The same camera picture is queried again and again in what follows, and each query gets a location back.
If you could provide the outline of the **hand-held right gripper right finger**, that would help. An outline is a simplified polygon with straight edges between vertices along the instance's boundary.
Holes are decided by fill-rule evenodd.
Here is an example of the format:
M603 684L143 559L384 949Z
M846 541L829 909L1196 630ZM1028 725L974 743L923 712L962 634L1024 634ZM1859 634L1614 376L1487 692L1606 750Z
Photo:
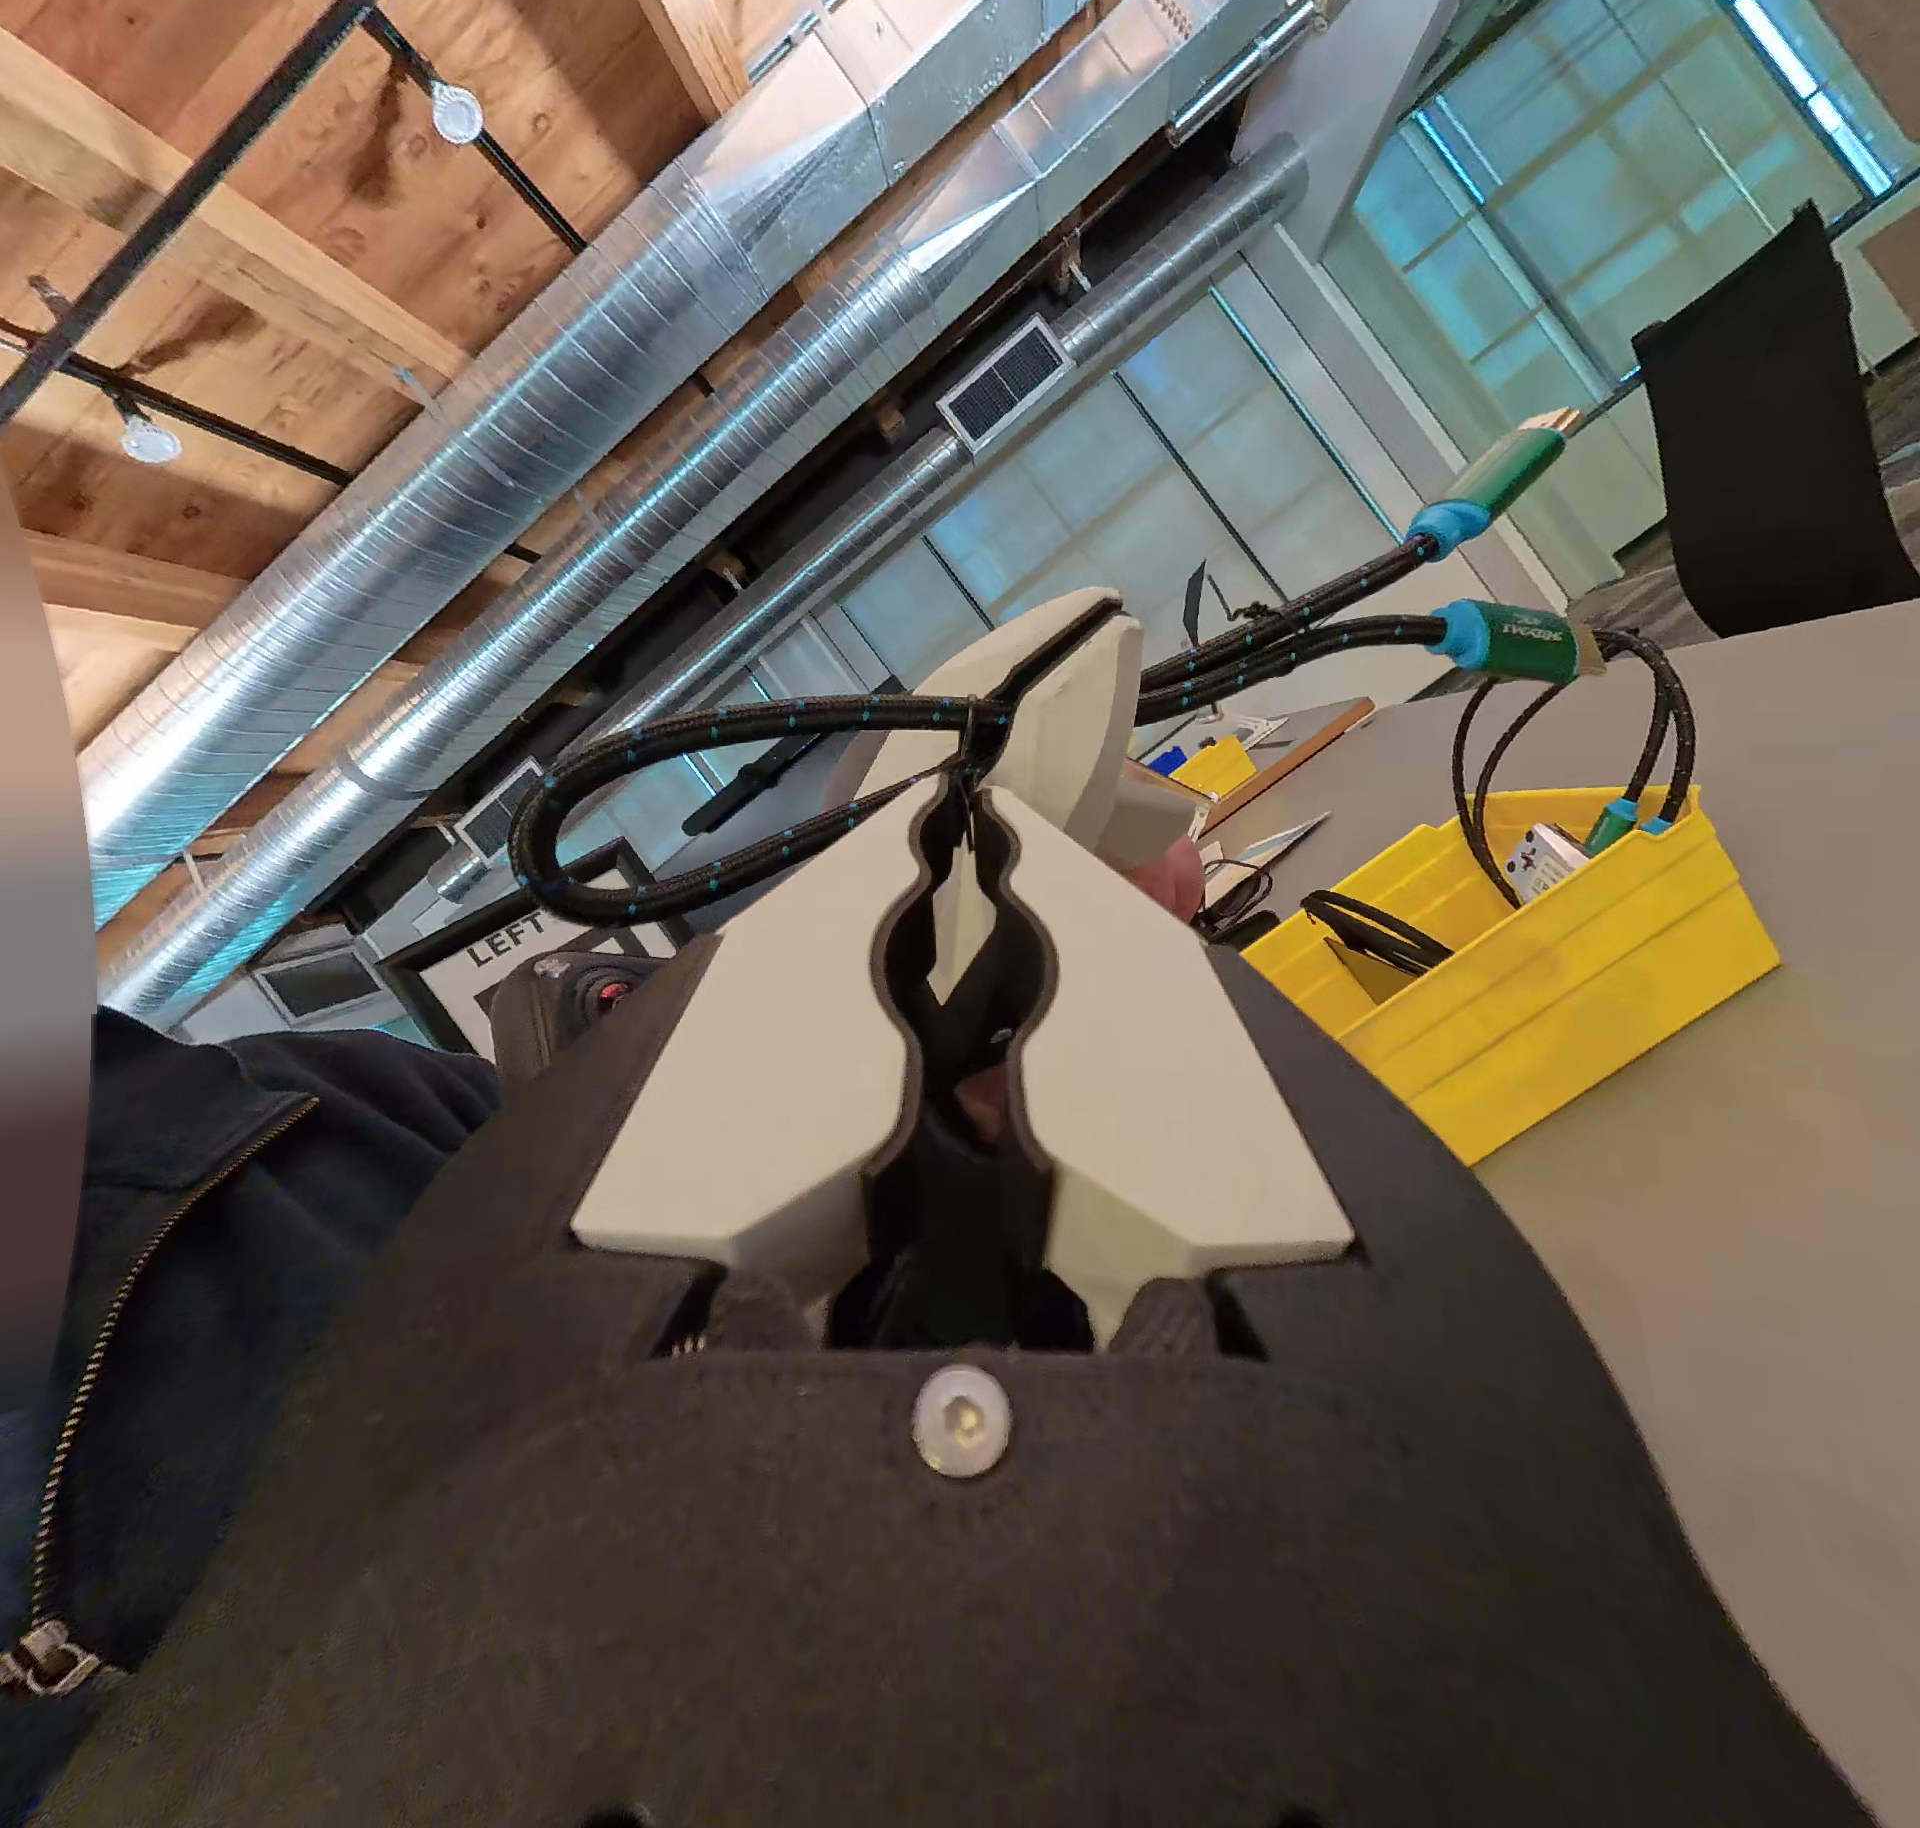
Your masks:
M972 1126L1048 1166L1043 1266L1108 1349L1149 1281L1333 1264L1356 1243L1217 960L1010 790L1007 902L1043 938L1043 1002L972 1078Z

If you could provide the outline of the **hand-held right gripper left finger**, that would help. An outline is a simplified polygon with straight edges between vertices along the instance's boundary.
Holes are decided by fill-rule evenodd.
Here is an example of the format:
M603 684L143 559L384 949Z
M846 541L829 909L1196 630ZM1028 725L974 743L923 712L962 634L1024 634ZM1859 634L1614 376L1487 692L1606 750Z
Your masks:
M908 1034L880 938L923 889L908 787L720 929L568 1231L601 1252L690 1259L829 1304L870 1259L864 1166L908 1115Z

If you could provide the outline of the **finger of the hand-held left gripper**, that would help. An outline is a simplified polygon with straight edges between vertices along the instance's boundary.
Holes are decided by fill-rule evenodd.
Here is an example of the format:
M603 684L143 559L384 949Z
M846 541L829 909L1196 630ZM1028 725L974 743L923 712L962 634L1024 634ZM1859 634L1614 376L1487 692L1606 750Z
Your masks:
M1147 792L1124 787L1142 697L1142 619L1120 591L1069 591L948 655L923 697L994 697L1016 672L1007 733L985 782L1010 790L1107 864L1147 864Z

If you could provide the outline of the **person's left hand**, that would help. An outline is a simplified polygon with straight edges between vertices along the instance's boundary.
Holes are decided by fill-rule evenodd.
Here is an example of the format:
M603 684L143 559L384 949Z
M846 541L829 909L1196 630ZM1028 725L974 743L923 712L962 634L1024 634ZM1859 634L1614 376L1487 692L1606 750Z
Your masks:
M1207 902L1207 865L1190 836L1178 836L1159 858L1120 874L1181 927L1190 927Z

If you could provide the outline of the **white adapter box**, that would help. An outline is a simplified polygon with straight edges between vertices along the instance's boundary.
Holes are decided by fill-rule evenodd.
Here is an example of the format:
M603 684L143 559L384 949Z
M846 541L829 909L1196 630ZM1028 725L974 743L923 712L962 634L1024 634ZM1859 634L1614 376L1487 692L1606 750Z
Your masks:
M1501 860L1501 878L1517 904L1530 904L1592 864L1587 848L1558 825L1530 825Z

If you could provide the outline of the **black office chair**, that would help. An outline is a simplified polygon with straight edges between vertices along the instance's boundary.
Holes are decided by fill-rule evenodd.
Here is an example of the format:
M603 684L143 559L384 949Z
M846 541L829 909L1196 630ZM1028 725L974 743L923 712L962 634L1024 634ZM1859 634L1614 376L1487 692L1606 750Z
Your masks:
M1716 640L1917 597L1889 512L1850 287L1805 203L1633 335L1676 586Z

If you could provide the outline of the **metal duct pipe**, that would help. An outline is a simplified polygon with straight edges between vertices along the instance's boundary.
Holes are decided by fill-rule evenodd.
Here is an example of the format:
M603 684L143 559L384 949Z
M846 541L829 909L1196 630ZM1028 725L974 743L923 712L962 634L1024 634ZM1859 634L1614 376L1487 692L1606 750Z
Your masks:
M832 291L829 315L803 310L766 346L744 391L701 417L664 454L623 483L626 505L583 547L553 554L426 672L373 733L293 790L251 842L230 849L203 895L170 904L119 957L103 1004L176 1024L254 960L293 914L384 843L431 792L536 706L614 630L803 467L880 388L877 364L908 339L943 333L977 280L1014 259L1014 229L1036 183L1014 183L1014 137L997 130L977 176L958 171L920 210L898 255L858 291ZM852 528L866 554L916 521L932 495L972 471L986 440L1033 407L1081 391L1092 364L1120 354L1181 304L1308 188L1308 159L1278 137L1228 171L1172 225L1056 324L1033 319L974 369L940 419L866 495L832 523Z

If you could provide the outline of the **large silver air duct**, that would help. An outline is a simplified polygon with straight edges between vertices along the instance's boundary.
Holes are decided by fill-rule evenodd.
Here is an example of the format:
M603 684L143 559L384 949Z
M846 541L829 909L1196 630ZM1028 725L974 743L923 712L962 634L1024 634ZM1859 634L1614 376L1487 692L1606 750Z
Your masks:
M843 0L81 756L115 917L1092 0Z

